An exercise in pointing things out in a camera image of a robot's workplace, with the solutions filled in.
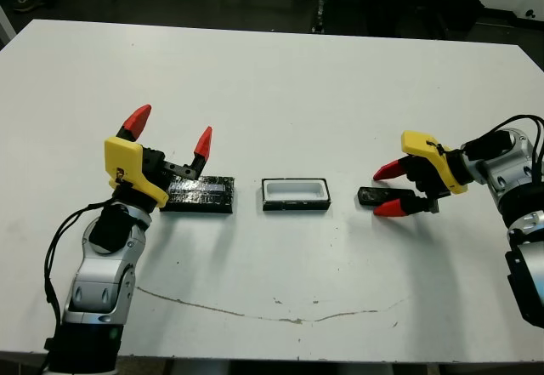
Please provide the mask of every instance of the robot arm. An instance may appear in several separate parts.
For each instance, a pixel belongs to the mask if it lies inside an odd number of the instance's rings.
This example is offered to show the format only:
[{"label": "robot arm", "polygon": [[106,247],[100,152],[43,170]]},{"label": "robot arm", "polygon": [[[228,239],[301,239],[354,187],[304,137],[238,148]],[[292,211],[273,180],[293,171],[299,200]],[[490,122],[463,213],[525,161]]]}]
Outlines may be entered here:
[{"label": "robot arm", "polygon": [[[500,128],[526,117],[538,126],[534,146],[524,132]],[[377,216],[399,217],[436,213],[441,197],[466,192],[473,181],[487,185],[507,227],[511,250],[505,257],[513,294],[523,318],[544,328],[544,149],[536,156],[541,125],[539,117],[515,116],[453,151],[431,135],[405,131],[402,151],[407,156],[380,168],[374,180],[405,174],[426,196],[412,190],[362,187],[358,197],[363,205],[377,206]]]},{"label": "robot arm", "polygon": [[[150,213],[165,205],[165,189],[174,174],[198,179],[206,164],[211,128],[201,136],[190,166],[166,162],[162,152],[136,144],[150,110],[146,105],[135,111],[116,137],[105,141],[106,171],[114,188],[112,198],[72,214],[76,216],[61,225],[49,249],[45,287],[57,324],[54,336],[45,344],[49,351],[43,365],[46,374],[116,373],[117,352],[132,301],[136,264],[151,223]],[[49,279],[56,243],[83,212],[100,207],[100,216],[83,233],[83,261],[60,319],[59,303]]]}]

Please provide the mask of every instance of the black cable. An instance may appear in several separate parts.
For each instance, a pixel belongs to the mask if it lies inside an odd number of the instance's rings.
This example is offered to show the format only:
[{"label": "black cable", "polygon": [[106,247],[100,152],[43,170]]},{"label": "black cable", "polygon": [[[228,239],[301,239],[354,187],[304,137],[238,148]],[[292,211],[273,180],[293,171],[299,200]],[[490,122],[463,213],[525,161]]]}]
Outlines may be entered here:
[{"label": "black cable", "polygon": [[53,240],[51,241],[51,244],[49,245],[48,252],[46,253],[46,256],[45,256],[45,262],[43,264],[43,278],[44,278],[44,289],[45,289],[45,295],[46,295],[47,301],[53,307],[54,318],[55,318],[55,332],[59,329],[60,318],[61,318],[59,300],[57,299],[57,294],[54,290],[53,283],[51,282],[51,269],[53,268],[54,254],[57,249],[57,244],[59,243],[59,240],[64,235],[64,233],[68,229],[70,229],[70,227],[73,226],[85,212],[91,211],[94,209],[100,209],[101,207],[106,207],[110,205],[114,200],[115,200],[114,198],[110,198],[104,202],[91,203],[87,205],[86,207],[84,207],[83,209],[75,211],[68,218],[66,218],[62,222],[62,224],[60,224],[59,228],[57,229],[57,231],[55,232],[53,236]]},{"label": "black cable", "polygon": [[532,159],[531,159],[531,175],[534,184],[541,184],[542,182],[542,160],[544,159],[544,142],[541,144],[541,149],[538,156],[536,155],[538,144],[541,140],[541,127],[544,128],[544,119],[539,116],[534,116],[532,114],[519,114],[517,116],[512,116],[499,124],[498,126],[493,127],[489,132],[482,135],[480,138],[486,137],[490,134],[493,134],[499,128],[502,128],[509,124],[510,122],[515,122],[517,120],[530,119],[536,125],[536,140],[535,145],[533,146]]}]

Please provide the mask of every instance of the floor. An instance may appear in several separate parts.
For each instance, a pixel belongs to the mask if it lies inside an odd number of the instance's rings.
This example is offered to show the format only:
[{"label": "floor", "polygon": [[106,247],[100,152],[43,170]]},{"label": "floor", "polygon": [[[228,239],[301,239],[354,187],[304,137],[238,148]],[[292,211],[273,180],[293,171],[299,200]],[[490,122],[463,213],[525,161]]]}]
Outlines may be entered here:
[{"label": "floor", "polygon": [[[55,0],[50,8],[41,8],[29,14],[15,14],[9,5],[14,0],[0,0],[16,31],[21,31],[33,19],[91,20],[160,26],[189,26],[247,31],[281,31],[308,33],[314,22],[317,0]],[[329,34],[366,36],[364,7],[359,0],[331,0],[325,11],[325,31]],[[400,37],[429,38],[429,34],[417,16],[404,16],[397,28]],[[513,28],[507,22],[481,18],[469,32],[447,31],[450,40],[518,44],[535,63],[544,69],[544,32]],[[231,373],[262,372],[255,363],[237,363]],[[318,372],[329,372],[322,366]],[[120,364],[121,373],[167,373],[165,363],[125,361]],[[463,373],[544,373],[541,364],[519,367],[500,372],[496,369],[465,367]],[[441,368],[441,373],[459,373],[453,368]],[[13,362],[0,361],[0,373],[34,373],[36,370]],[[294,366],[295,372],[316,372],[316,368]],[[395,366],[395,374],[415,375],[438,373],[425,366]]]}]

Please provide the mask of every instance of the person's foot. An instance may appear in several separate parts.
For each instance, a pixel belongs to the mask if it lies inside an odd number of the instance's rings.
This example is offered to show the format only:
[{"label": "person's foot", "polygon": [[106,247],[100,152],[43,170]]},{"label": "person's foot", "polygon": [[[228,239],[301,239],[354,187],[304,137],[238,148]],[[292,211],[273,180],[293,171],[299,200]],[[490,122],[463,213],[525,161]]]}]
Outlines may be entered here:
[{"label": "person's foot", "polygon": [[42,7],[43,5],[45,5],[45,1],[43,0],[17,0],[14,2],[11,8],[15,12],[24,13],[31,12],[34,9]]}]

